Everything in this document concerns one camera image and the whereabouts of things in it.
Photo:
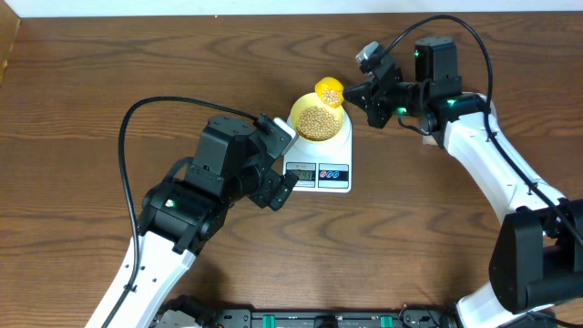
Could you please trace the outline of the yellow measuring scoop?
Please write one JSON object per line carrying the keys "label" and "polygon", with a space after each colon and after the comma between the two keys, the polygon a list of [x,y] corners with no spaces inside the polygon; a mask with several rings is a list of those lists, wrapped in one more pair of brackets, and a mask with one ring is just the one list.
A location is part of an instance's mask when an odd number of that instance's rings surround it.
{"label": "yellow measuring scoop", "polygon": [[316,83],[314,90],[315,90],[316,95],[318,96],[318,98],[321,101],[322,101],[321,93],[325,88],[335,90],[338,93],[338,95],[342,98],[342,103],[343,103],[343,101],[344,101],[344,98],[343,98],[344,87],[340,81],[338,81],[337,79],[335,79],[333,77],[325,77]]}

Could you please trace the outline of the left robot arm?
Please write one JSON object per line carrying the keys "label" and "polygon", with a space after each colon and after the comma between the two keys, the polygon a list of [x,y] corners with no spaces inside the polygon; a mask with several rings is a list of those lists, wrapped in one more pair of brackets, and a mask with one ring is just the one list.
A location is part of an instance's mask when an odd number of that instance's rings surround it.
{"label": "left robot arm", "polygon": [[138,234],[88,326],[150,326],[238,200],[279,210],[298,178],[272,165],[297,138],[281,118],[210,118],[195,155],[178,160],[144,197]]}

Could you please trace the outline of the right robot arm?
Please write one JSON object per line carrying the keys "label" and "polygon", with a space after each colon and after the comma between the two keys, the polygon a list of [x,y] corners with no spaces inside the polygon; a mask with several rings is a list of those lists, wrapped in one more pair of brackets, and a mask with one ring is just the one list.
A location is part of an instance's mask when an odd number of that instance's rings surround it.
{"label": "right robot arm", "polygon": [[369,80],[344,90],[370,126],[391,117],[418,118],[431,138],[468,171],[500,224],[488,283],[456,304],[459,327],[509,327],[543,320],[544,309],[582,295],[582,202],[549,186],[500,130],[483,94],[465,92],[449,37],[414,44],[415,80],[405,82],[376,42],[355,57]]}

